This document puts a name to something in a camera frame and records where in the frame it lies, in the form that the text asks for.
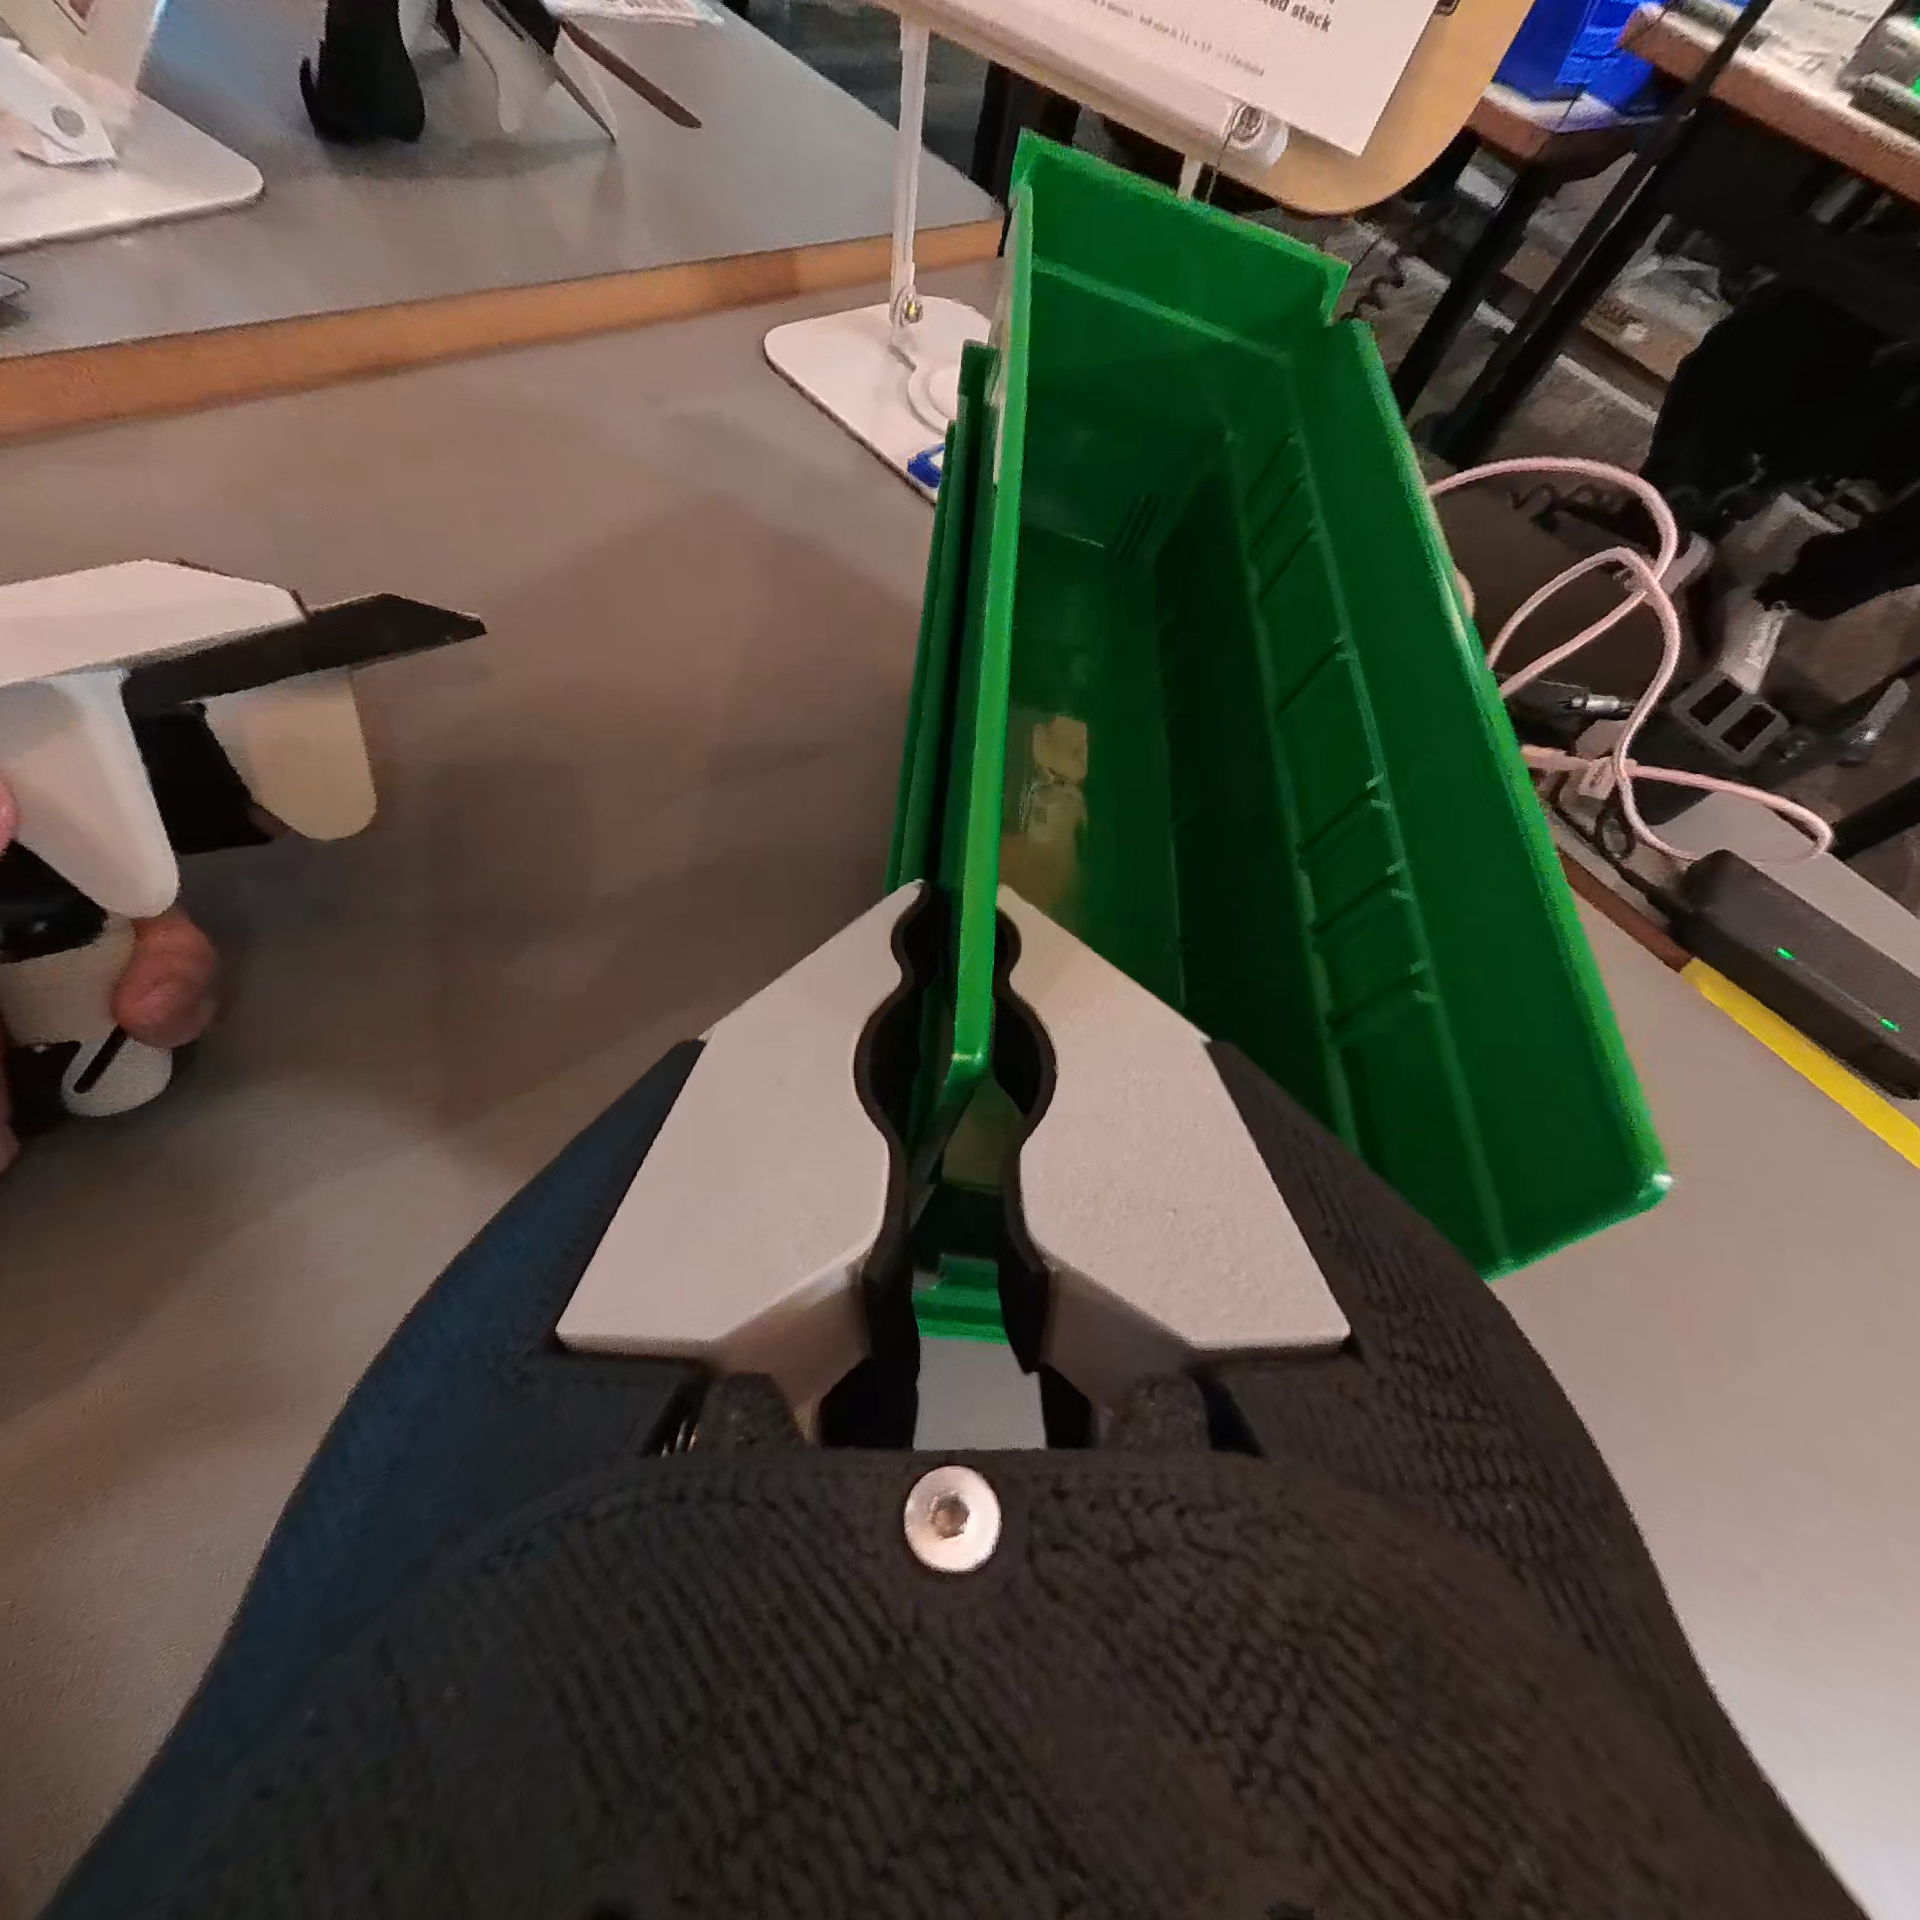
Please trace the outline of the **idle hand-held gripper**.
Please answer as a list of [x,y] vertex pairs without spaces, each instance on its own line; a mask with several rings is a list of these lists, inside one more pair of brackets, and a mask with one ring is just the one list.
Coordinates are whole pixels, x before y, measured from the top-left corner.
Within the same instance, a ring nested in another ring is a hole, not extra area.
[[713,12],[706,5],[327,3],[320,45],[298,66],[304,110],[332,144],[416,144],[424,134],[421,61],[446,52],[472,54],[486,68],[503,137],[522,137],[548,100],[567,100],[614,142],[620,121],[607,84],[676,129],[700,129],[690,107],[596,29],[617,21],[704,25]]

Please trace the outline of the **yellow tape strip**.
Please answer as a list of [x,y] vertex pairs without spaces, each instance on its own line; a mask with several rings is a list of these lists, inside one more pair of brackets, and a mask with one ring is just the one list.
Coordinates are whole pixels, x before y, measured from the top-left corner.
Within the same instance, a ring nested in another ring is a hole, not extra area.
[[1874,1088],[1861,1072],[1815,1044],[1783,1014],[1772,1012],[1760,1000],[1737,987],[1702,960],[1687,960],[1680,979],[1832,1107],[1842,1109],[1857,1128],[1879,1138],[1892,1154],[1918,1168],[1916,1099],[1900,1099]]

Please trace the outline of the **black power adapter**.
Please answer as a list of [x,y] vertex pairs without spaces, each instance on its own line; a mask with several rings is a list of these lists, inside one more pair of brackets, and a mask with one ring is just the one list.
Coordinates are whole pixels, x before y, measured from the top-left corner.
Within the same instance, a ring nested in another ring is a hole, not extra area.
[[1804,1041],[1897,1099],[1918,1097],[1918,974],[1732,851],[1684,866],[1670,934]]

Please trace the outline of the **blue plastic bin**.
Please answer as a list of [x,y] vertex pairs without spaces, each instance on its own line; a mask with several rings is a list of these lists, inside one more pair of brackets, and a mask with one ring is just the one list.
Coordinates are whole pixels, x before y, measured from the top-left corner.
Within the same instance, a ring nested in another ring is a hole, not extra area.
[[1644,3],[1536,3],[1510,41],[1494,82],[1530,102],[1578,97],[1632,112],[1656,88],[1652,66],[1624,51],[1622,34]]

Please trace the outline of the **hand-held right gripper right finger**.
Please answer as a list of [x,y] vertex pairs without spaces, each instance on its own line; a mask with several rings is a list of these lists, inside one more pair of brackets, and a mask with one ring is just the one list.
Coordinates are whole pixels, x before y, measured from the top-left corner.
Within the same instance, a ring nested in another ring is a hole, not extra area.
[[1350,1323],[1228,1092],[1208,1038],[1012,890],[1007,993],[1049,1068],[1017,1149],[1046,1285],[1041,1363],[1084,1397]]

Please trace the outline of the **white instruction sheet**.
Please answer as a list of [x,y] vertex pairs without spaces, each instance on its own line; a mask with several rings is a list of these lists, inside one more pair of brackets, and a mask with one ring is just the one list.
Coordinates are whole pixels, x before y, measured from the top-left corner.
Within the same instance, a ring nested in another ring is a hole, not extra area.
[[1527,3],[888,3],[1020,78],[1207,153],[1237,110],[1340,155],[1462,121]]

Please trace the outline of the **brown wooden table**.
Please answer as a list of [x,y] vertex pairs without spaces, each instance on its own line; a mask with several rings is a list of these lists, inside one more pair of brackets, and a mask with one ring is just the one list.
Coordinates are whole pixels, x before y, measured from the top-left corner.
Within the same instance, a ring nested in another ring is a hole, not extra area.
[[1638,8],[1622,49],[1677,91],[1638,121],[1638,139],[1538,293],[1455,405],[1424,429],[1448,464],[1473,464],[1633,254],[1669,224],[1704,234],[1740,265],[1800,282],[1886,336],[1916,333],[1916,268],[1897,232],[1879,246],[1864,222],[1822,209],[1892,203],[1916,212],[1916,107],[1890,126],[1836,88],[1809,88],[1752,43],[1772,5],[1724,19],[1701,8]]

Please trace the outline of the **grey table with wooden edge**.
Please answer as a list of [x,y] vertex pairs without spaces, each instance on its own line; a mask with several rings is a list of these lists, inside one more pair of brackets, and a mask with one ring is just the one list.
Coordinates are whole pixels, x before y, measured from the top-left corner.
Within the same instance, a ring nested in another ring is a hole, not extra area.
[[565,94],[506,134],[481,59],[441,52],[416,144],[336,149],[296,88],[320,5],[167,5],[154,102],[263,193],[6,257],[5,442],[624,328],[678,282],[750,304],[884,278],[877,112],[728,12],[585,29],[617,139]]

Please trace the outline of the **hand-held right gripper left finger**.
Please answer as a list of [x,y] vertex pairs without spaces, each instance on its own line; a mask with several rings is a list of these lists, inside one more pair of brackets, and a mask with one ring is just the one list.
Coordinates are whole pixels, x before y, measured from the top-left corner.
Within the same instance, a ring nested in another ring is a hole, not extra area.
[[877,905],[700,1042],[557,1322],[568,1354],[767,1376],[826,1444],[906,1444],[933,890]]

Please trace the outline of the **dark office chair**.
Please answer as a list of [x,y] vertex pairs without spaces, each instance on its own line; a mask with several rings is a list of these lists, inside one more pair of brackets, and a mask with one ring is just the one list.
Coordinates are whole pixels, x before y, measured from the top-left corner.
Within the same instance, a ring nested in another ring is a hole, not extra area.
[[[1674,370],[1638,475],[1681,549],[1670,595],[1708,586],[1708,673],[1765,702],[1788,629],[1913,596],[1918,578],[1916,336],[1888,336],[1775,278],[1719,320]],[[1868,489],[1879,507],[1807,534],[1784,562],[1737,568],[1743,528],[1790,491]]]

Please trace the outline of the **person's left hand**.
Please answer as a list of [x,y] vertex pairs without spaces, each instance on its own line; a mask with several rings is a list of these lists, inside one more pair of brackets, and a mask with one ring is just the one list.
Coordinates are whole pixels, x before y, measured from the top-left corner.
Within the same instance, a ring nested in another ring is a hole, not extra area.
[[129,923],[128,960],[112,987],[112,1018],[151,1050],[199,1042],[217,1011],[218,960],[210,937],[170,905]]

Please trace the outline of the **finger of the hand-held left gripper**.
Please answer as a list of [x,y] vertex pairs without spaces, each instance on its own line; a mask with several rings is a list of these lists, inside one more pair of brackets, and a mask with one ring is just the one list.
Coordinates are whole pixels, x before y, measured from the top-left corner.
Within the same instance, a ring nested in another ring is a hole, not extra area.
[[132,560],[5,586],[2,688],[105,673],[132,680],[132,709],[170,709],[484,633],[476,616],[396,592],[309,609],[271,584]]
[[296,676],[204,702],[252,802],[311,841],[373,826],[376,788],[351,676]]

